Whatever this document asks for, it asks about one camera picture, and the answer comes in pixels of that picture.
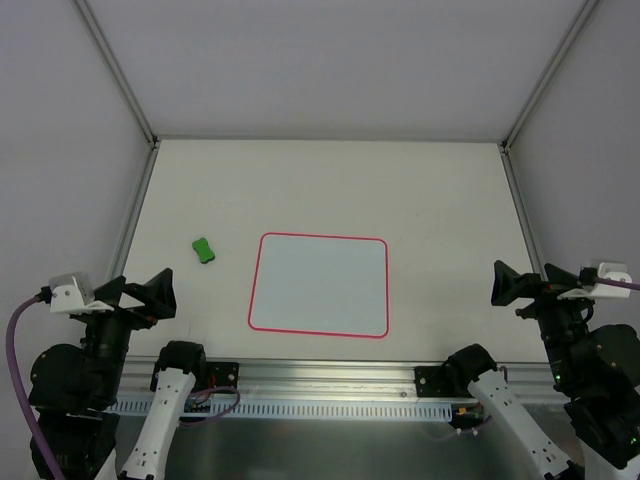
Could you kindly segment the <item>green whiteboard eraser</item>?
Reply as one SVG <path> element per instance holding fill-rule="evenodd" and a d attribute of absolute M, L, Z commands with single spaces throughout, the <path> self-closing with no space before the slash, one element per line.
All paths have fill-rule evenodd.
<path fill-rule="evenodd" d="M 200 264 L 207 264 L 215 260 L 216 254 L 205 237 L 194 240 L 191 244 Z"/>

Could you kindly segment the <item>pink framed whiteboard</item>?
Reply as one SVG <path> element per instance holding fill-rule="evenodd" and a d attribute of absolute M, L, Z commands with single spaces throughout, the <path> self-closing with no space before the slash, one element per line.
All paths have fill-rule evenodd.
<path fill-rule="evenodd" d="M 390 331 L 381 238 L 268 232 L 260 238 L 248 325 L 260 332 L 383 339 Z"/>

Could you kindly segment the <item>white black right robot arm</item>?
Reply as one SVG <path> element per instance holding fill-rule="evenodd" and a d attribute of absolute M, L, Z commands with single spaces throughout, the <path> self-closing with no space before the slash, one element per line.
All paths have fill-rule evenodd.
<path fill-rule="evenodd" d="M 601 262 L 572 274 L 546 264 L 543 274 L 494 264 L 491 303 L 529 305 L 518 317 L 537 323 L 553 388 L 578 438 L 583 465 L 570 460 L 511 393 L 488 351 L 472 344 L 450 355 L 428 382 L 469 396 L 514 436 L 541 479 L 636 479 L 639 476 L 639 336 L 628 324 L 590 329 L 601 299 L 626 299 L 639 288 L 623 264 Z"/>

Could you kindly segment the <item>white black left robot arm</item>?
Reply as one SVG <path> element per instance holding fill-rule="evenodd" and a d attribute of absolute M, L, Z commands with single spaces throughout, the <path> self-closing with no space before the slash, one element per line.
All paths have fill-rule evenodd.
<path fill-rule="evenodd" d="M 55 478 L 48 464 L 55 461 L 67 479 L 163 478 L 185 402 L 208 379 L 203 345 L 172 340 L 161 349 L 150 380 L 150 410 L 121 468 L 115 465 L 120 418 L 109 409 L 117 400 L 132 333 L 177 313 L 172 269 L 144 284 L 119 276 L 98 288 L 82 273 L 62 275 L 38 298 L 52 313 L 85 326 L 80 345 L 54 345 L 31 369 L 28 403 L 40 415 L 39 435 L 48 445 L 31 444 L 39 474 Z"/>

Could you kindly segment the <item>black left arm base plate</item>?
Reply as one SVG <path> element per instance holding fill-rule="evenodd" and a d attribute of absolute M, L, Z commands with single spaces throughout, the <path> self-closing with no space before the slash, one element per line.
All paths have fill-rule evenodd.
<path fill-rule="evenodd" d="M 237 362 L 208 361 L 205 385 L 209 388 L 238 386 L 240 364 Z"/>

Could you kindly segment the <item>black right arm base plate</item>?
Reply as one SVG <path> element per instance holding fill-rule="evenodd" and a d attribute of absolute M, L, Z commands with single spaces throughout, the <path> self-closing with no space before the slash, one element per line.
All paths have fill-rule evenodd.
<path fill-rule="evenodd" d="M 444 398 L 451 393 L 451 385 L 442 366 L 418 365 L 413 373 L 418 398 Z"/>

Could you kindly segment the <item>aluminium mounting rail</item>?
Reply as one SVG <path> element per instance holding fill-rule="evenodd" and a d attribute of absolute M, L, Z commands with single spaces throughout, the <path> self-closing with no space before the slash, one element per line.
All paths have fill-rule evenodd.
<path fill-rule="evenodd" d="M 400 401 L 416 397 L 416 362 L 240 359 L 244 397 Z M 563 404 L 542 363 L 502 363 L 511 391 L 526 404 Z"/>

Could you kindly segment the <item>aluminium right frame post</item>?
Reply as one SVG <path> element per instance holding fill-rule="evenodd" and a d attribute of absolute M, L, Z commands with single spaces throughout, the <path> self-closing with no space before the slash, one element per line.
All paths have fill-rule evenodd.
<path fill-rule="evenodd" d="M 580 3 L 579 8 L 568 27 L 563 33 L 558 44 L 554 48 L 551 56 L 546 62 L 541 74 L 537 78 L 534 86 L 527 96 L 522 108 L 519 110 L 514 122 L 512 123 L 508 133 L 501 141 L 501 149 L 507 154 L 513 148 L 516 140 L 528 124 L 531 116 L 542 102 L 546 92 L 551 87 L 565 60 L 573 50 L 576 42 L 587 28 L 591 18 L 601 5 L 600 0 L 584 0 Z"/>

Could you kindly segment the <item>aluminium frame post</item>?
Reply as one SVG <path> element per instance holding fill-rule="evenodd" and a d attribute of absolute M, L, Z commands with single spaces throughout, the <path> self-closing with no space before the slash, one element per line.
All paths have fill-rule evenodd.
<path fill-rule="evenodd" d="M 565 60 L 573 50 L 576 42 L 587 28 L 591 18 L 601 5 L 600 0 L 584 0 L 580 3 L 579 8 L 568 27 L 563 33 L 558 44 L 554 48 L 551 56 L 546 62 L 541 74 L 537 78 L 534 86 L 527 96 L 522 108 L 519 110 L 514 122 L 512 123 L 508 133 L 501 141 L 501 149 L 507 154 L 513 148 L 516 140 L 528 124 L 531 116 L 542 102 L 546 92 L 551 87 Z"/>
<path fill-rule="evenodd" d="M 92 8 L 91 2 L 86 0 L 72 0 L 71 5 L 76 11 L 79 20 L 83 24 L 91 39 L 98 56 L 103 62 L 111 80 L 115 84 L 125 106 L 132 115 L 135 124 L 142 134 L 146 144 L 154 149 L 158 142 L 158 136 L 154 132 L 143 108 L 128 81 L 126 74 L 110 44 L 109 39 Z"/>

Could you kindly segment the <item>aluminium left frame post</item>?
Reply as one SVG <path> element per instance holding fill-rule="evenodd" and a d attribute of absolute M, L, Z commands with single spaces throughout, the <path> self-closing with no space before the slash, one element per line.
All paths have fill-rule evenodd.
<path fill-rule="evenodd" d="M 125 106 L 132 115 L 135 124 L 142 134 L 146 144 L 154 149 L 158 142 L 158 136 L 154 132 L 143 108 L 128 81 L 126 74 L 110 44 L 109 39 L 92 8 L 91 2 L 86 0 L 72 0 L 71 5 L 76 11 L 79 20 L 83 24 L 91 39 L 98 56 L 103 62 L 111 80 L 115 84 Z"/>

